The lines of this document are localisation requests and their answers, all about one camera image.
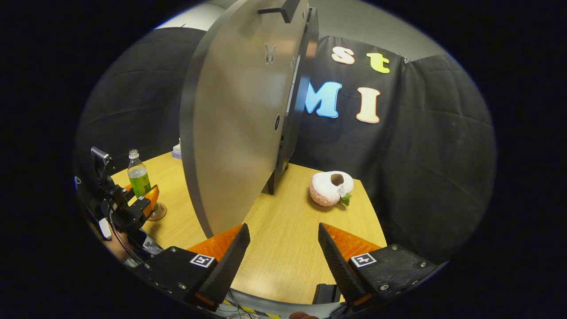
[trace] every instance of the wooden table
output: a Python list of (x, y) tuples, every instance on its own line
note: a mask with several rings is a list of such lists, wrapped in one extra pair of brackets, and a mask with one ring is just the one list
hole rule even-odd
[[(206, 240), (193, 210), (181, 160), (166, 153), (144, 164), (151, 184), (159, 186), (158, 201), (167, 207), (166, 216), (147, 221), (144, 231), (163, 248), (189, 248)], [(311, 304), (317, 284), (336, 284), (317, 239), (320, 222), (387, 246), (362, 183), (354, 180), (350, 206), (322, 207), (313, 202), (308, 190), (311, 176), (318, 172), (289, 164), (275, 195), (269, 195), (266, 189), (258, 195), (243, 221), (248, 224), (251, 241), (232, 288), (275, 301)], [(126, 170), (112, 179), (123, 187), (130, 183)]]

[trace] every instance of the yellow black hazard tape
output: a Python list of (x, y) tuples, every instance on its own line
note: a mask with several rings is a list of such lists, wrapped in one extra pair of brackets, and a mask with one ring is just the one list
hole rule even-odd
[[(230, 301), (228, 301), (228, 300), (226, 300), (226, 299), (223, 300), (222, 303), (236, 307), (236, 304), (235, 304), (235, 303), (230, 302)], [(246, 311), (246, 312), (258, 314), (258, 315), (260, 315), (260, 316), (264, 316), (264, 317), (268, 317), (268, 318), (272, 318), (272, 319), (280, 319), (280, 318), (281, 318), (281, 316), (278, 316), (277, 314), (265, 313), (265, 312), (263, 312), (263, 311), (254, 310), (254, 309), (252, 309), (252, 308), (244, 307), (244, 306), (242, 306), (242, 305), (238, 305), (238, 307), (239, 307), (240, 309)]]

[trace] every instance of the black base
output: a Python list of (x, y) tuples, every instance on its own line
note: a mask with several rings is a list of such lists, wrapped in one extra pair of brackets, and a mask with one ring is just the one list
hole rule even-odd
[(313, 297), (313, 304), (332, 304), (341, 300), (341, 291), (337, 285), (318, 284)]

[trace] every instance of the metal clip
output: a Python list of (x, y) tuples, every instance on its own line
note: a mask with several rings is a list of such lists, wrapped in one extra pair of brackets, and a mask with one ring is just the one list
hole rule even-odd
[(402, 56), (402, 55), (400, 54), (400, 52), (398, 52), (397, 55), (399, 55), (402, 59), (404, 59), (404, 63), (405, 63), (405, 64), (408, 64), (408, 63), (410, 63), (410, 62), (412, 61), (412, 60), (410, 60), (410, 59), (408, 59), (408, 58)]

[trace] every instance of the foam letter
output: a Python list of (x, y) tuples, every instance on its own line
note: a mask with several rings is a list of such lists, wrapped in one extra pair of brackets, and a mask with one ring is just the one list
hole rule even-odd
[(367, 57), (370, 57), (370, 66), (380, 73), (389, 73), (390, 69), (384, 67), (384, 62), (390, 63), (390, 61), (383, 57), (380, 53), (367, 53)]
[(351, 49), (343, 48), (343, 47), (334, 47), (333, 54), (331, 54), (331, 58), (333, 60), (344, 63), (344, 64), (354, 64), (354, 58), (352, 57), (354, 52)]
[(305, 98), (305, 109), (307, 113), (313, 112), (317, 104), (321, 102), (321, 106), (315, 113), (319, 116), (338, 117), (337, 112), (337, 94), (342, 88), (342, 84), (338, 82), (325, 82), (315, 93), (313, 86), (309, 83), (307, 89), (307, 97)]
[(369, 87), (359, 87), (357, 91), (360, 92), (362, 99), (356, 119), (366, 123), (380, 122), (380, 118), (376, 116), (376, 97), (380, 95), (380, 91)]

